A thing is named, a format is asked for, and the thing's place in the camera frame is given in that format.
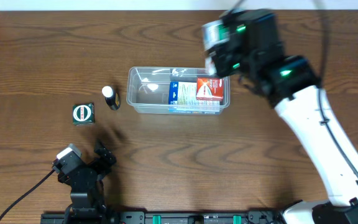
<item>bottle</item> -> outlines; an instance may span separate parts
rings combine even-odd
[[[121,100],[118,95],[118,91],[113,90],[111,86],[105,86],[102,89],[102,94],[106,100],[107,105],[110,109],[118,110],[121,105]]]

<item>green clip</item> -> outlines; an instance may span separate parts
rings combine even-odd
[[[241,216],[240,215],[233,216],[233,224],[241,224]]]
[[[160,215],[153,216],[153,224],[161,224],[161,216]]]

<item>round white logo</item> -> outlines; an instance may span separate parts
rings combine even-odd
[[[91,108],[86,105],[77,106],[73,111],[73,118],[76,119],[77,121],[86,121],[87,119],[90,118],[90,116],[91,116]]]

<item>green light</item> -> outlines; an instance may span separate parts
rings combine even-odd
[[[282,72],[280,72],[281,76],[285,77],[287,75],[289,75],[292,71],[291,70],[284,70]]]
[[[247,27],[244,26],[244,25],[238,26],[238,27],[237,27],[237,32],[245,31],[246,28],[247,28]]]

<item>white bottle cap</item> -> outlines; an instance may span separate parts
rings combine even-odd
[[[105,86],[102,89],[102,94],[103,94],[104,97],[110,98],[110,97],[113,96],[114,90],[112,90],[112,88],[110,86]]]

